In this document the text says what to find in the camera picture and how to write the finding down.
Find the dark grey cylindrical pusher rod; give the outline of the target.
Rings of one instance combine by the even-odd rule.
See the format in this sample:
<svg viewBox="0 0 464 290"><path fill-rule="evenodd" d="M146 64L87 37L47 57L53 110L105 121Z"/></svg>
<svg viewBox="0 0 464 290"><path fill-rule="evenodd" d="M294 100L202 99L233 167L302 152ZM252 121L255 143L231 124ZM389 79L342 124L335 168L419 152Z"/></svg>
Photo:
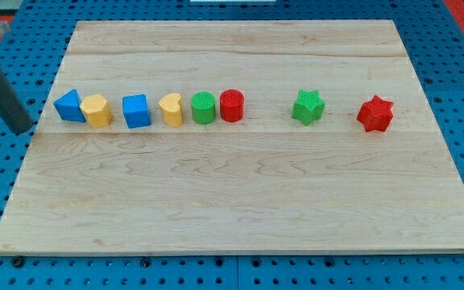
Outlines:
<svg viewBox="0 0 464 290"><path fill-rule="evenodd" d="M15 135L20 135L33 126L33 120L18 94L14 91L0 69L0 117Z"/></svg>

